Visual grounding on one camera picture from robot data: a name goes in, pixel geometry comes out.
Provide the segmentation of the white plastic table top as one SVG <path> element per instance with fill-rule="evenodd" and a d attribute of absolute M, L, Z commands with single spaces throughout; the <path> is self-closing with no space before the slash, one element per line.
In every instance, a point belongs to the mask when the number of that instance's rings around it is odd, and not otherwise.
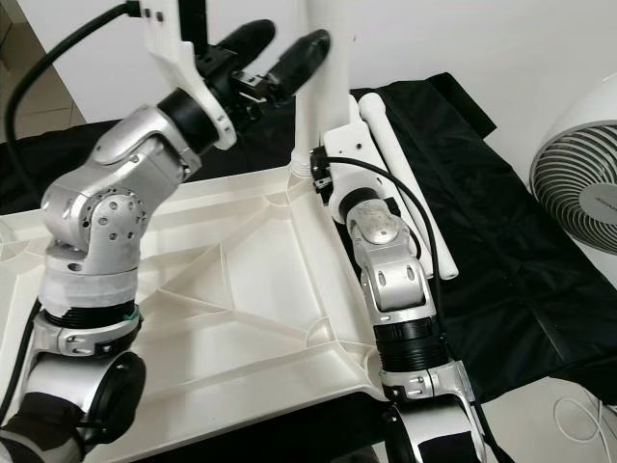
<path fill-rule="evenodd" d="M 373 331 L 320 198 L 284 168 L 186 182 L 142 241 L 135 423 L 98 460 L 136 459 L 361 393 Z"/>

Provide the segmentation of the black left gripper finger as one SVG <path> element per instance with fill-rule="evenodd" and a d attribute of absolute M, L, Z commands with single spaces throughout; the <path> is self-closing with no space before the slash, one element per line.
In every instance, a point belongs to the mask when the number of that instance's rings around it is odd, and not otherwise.
<path fill-rule="evenodd" d="M 266 98 L 274 104 L 290 101 L 326 61 L 331 42 L 330 32 L 317 28 L 290 45 L 266 71 Z"/>
<path fill-rule="evenodd" d="M 277 26 L 272 19 L 252 19 L 225 36 L 220 45 L 233 54 L 230 61 L 235 69 L 243 69 L 269 47 L 276 35 Z"/>

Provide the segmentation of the white round fan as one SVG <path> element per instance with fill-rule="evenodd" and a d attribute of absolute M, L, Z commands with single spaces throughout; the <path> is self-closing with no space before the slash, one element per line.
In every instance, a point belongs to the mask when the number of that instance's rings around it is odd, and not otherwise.
<path fill-rule="evenodd" d="M 561 112 L 530 163 L 529 186 L 569 235 L 617 256 L 617 73 Z"/>

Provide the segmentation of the black tablecloth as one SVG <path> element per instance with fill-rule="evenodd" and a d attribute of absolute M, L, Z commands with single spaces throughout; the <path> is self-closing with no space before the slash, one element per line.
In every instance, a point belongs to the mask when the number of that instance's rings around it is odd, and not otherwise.
<path fill-rule="evenodd" d="M 552 378 L 617 402 L 617 287 L 558 226 L 486 137 L 493 118 L 450 73 L 380 89 L 460 275 L 445 327 L 486 415 Z M 379 440 L 383 406 L 352 394 L 163 451 L 143 463 L 327 463 Z"/>

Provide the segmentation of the white plastic table leg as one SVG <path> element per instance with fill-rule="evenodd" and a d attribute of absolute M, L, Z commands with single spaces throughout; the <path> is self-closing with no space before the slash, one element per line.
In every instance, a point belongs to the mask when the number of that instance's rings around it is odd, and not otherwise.
<path fill-rule="evenodd" d="M 326 61 L 297 94 L 295 146 L 289 169 L 295 177 L 309 179 L 309 152 L 322 145 L 322 135 L 351 122 L 351 48 L 356 21 L 351 0 L 303 0 L 305 26 L 323 28 L 331 36 Z"/>
<path fill-rule="evenodd" d="M 442 281 L 450 281 L 450 279 L 457 278 L 459 275 L 457 263 L 455 263 L 453 256 L 451 256 L 448 244 L 445 243 L 441 234 L 440 225 L 437 224 L 436 217 L 433 216 L 431 208 L 428 208 L 427 199 L 424 198 L 423 191 L 419 188 L 419 182 L 413 173 L 413 169 L 411 169 L 410 163 L 407 162 L 405 151 L 402 150 L 401 143 L 398 142 L 392 124 L 389 123 L 387 105 L 385 105 L 378 93 L 373 92 L 359 98 L 358 106 L 359 116 L 369 126 L 371 135 L 374 137 L 376 146 L 378 146 L 389 172 L 394 177 L 397 177 L 398 180 L 404 182 L 411 191 L 411 195 L 414 195 L 426 207 L 426 211 L 418 219 L 415 219 L 415 222 L 419 232 L 426 232 L 427 226 L 432 226 L 433 242 L 436 244 L 437 256 L 441 259 L 438 261 L 436 277 L 442 279 Z"/>

